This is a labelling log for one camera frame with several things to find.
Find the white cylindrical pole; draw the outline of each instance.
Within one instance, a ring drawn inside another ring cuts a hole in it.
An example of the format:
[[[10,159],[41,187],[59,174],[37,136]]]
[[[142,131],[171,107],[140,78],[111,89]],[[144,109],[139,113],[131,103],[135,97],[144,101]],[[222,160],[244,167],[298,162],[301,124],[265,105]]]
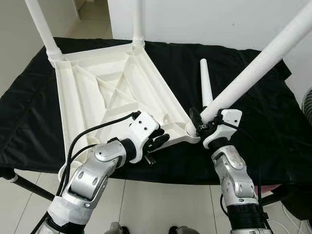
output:
[[[46,52],[50,61],[61,60],[63,58],[61,50],[57,47],[47,21],[39,6],[38,0],[25,0],[31,17],[37,27],[41,36],[43,44],[45,45]]]
[[[142,0],[133,0],[134,10],[133,10],[133,46],[144,46],[144,35],[142,27]]]
[[[204,58],[200,60],[200,80],[203,107],[208,107],[213,101],[213,94],[211,92],[207,60]]]
[[[312,1],[200,114],[203,123],[213,120],[219,109],[233,105],[311,30]]]

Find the white tile floor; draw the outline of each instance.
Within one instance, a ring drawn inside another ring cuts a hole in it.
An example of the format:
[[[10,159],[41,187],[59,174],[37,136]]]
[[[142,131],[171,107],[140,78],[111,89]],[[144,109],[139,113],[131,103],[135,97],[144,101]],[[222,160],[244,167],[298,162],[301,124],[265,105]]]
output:
[[[81,23],[73,38],[112,38],[108,8],[104,0],[86,2]],[[55,193],[57,175],[17,171],[21,176]],[[49,201],[4,179],[0,179],[0,227],[3,234],[28,234],[45,213]],[[172,225],[188,225],[201,234],[228,234],[230,224],[219,205],[219,186],[158,184],[110,179],[86,234],[102,234],[113,221],[129,227],[132,234],[166,234]],[[287,219],[280,202],[265,207],[270,219],[285,225],[291,234],[296,227]],[[275,234],[285,234],[271,222]],[[308,234],[303,225],[302,230]]]

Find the black table leg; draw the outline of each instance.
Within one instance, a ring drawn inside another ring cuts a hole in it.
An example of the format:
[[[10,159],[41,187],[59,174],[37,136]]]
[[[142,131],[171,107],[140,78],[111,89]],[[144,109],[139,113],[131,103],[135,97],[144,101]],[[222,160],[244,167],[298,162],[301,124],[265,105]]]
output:
[[[29,180],[19,176],[14,172],[14,169],[11,168],[0,168],[0,177],[5,178],[11,183],[17,184],[39,196],[42,196],[50,201],[53,200],[54,195],[38,185],[30,182]]]

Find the robotic hand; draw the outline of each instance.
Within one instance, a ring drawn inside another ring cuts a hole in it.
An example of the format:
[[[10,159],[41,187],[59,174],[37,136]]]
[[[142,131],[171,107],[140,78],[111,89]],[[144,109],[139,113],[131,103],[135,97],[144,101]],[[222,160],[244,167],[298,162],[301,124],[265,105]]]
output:
[[[246,163],[229,142],[241,116],[239,110],[223,109],[213,121],[203,125],[199,113],[191,110],[191,119],[204,147],[214,152],[211,158],[220,179],[227,216],[232,226],[231,234],[271,234],[267,217],[255,197]]]
[[[109,176],[126,162],[137,163],[142,156],[150,164],[150,151],[169,139],[168,134],[143,112],[129,127],[126,139],[113,138],[98,144],[88,152],[88,160],[77,168],[61,196],[56,196],[48,208],[48,217],[39,234],[81,234],[103,194]]]

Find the white wall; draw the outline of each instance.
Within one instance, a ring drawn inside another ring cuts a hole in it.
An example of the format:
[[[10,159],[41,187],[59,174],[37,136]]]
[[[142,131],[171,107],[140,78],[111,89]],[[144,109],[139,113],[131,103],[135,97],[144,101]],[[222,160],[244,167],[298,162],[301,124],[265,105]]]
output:
[[[131,39],[133,0],[108,0],[113,37]],[[146,40],[262,50],[309,0],[145,0]],[[312,86],[312,34],[285,62],[301,103]]]
[[[77,22],[73,0],[39,0],[53,36]],[[24,0],[0,1],[0,97],[43,46]]]

